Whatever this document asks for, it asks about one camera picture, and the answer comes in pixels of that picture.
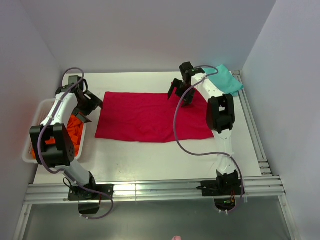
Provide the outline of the crimson red t shirt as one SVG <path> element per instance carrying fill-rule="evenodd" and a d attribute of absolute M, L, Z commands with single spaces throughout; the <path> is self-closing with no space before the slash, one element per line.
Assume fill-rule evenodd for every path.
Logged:
<path fill-rule="evenodd" d="M 124 142 L 175 141 L 173 123 L 179 97 L 165 93 L 106 92 L 95 137 Z M 205 140 L 214 134 L 206 123 L 207 102 L 196 91 L 191 105 L 178 111 L 178 139 Z"/>

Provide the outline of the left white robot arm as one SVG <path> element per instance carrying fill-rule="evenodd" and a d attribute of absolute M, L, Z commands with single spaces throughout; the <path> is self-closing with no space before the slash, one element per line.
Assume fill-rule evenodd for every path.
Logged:
<path fill-rule="evenodd" d="M 90 183 L 91 173 L 75 159 L 76 150 L 67 125 L 72 115 L 85 124 L 90 123 L 87 116 L 102 107 L 103 102 L 89 90 L 65 90 L 55 96 L 48 116 L 29 131 L 38 164 L 51 174 L 64 174 L 73 186 L 81 186 L 79 194 L 86 200 L 95 198 L 98 188 Z"/>

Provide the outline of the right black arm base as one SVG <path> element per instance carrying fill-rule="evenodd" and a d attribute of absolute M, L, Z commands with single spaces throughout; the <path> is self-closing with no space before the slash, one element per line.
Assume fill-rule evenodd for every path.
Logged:
<path fill-rule="evenodd" d="M 234 210 L 237 205 L 236 196 L 245 195 L 242 179 L 235 170 L 231 174 L 218 174 L 215 180 L 203 180 L 196 188 L 203 197 L 224 197 L 214 199 L 214 205 L 220 212 L 226 214 Z"/>

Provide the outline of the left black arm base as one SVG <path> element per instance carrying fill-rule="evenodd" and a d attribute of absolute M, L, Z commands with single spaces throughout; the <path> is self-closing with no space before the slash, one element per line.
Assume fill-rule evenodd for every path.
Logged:
<path fill-rule="evenodd" d="M 97 184 L 91 173 L 87 185 L 79 186 L 76 183 L 72 184 L 67 177 L 63 179 L 63 184 L 69 189 L 67 200 L 70 202 L 98 201 L 98 203 L 79 203 L 78 212 L 81 217 L 88 220 L 99 220 L 109 215 L 113 210 L 114 184 Z M 95 216 L 100 210 L 102 200 L 109 200 L 111 207 L 104 215 Z"/>

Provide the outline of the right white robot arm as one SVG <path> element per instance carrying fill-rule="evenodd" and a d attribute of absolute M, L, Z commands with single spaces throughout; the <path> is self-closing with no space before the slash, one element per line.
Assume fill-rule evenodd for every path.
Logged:
<path fill-rule="evenodd" d="M 178 146 L 187 154 L 192 156 L 216 156 L 216 174 L 218 177 L 240 173 L 239 167 L 233 158 L 232 150 L 232 129 L 235 123 L 235 107 L 232 94 L 226 94 L 218 89 L 210 80 L 209 76 L 199 73 L 187 77 L 186 81 L 174 79 L 168 91 L 171 97 L 174 91 L 178 91 L 180 100 L 176 107 L 173 118 L 173 134 Z M 217 151 L 209 153 L 192 153 L 186 150 L 179 142 L 177 134 L 177 117 L 184 98 L 186 102 L 191 102 L 192 92 L 198 91 L 206 100 L 206 124 L 214 135 Z"/>

